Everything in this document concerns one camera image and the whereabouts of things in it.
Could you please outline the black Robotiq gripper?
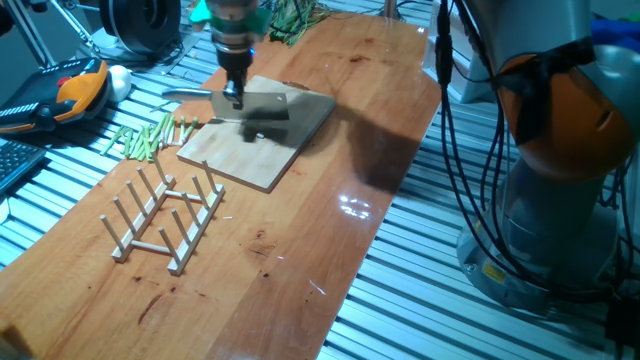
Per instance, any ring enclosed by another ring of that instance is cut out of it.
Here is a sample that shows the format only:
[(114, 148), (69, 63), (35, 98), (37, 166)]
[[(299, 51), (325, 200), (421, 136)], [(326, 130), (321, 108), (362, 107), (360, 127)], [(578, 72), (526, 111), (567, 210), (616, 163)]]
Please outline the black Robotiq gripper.
[(244, 49), (241, 52), (218, 51), (218, 63), (230, 77), (223, 90), (227, 100), (231, 100), (234, 109), (242, 110), (245, 76), (249, 67), (253, 63), (253, 53), (251, 49)]

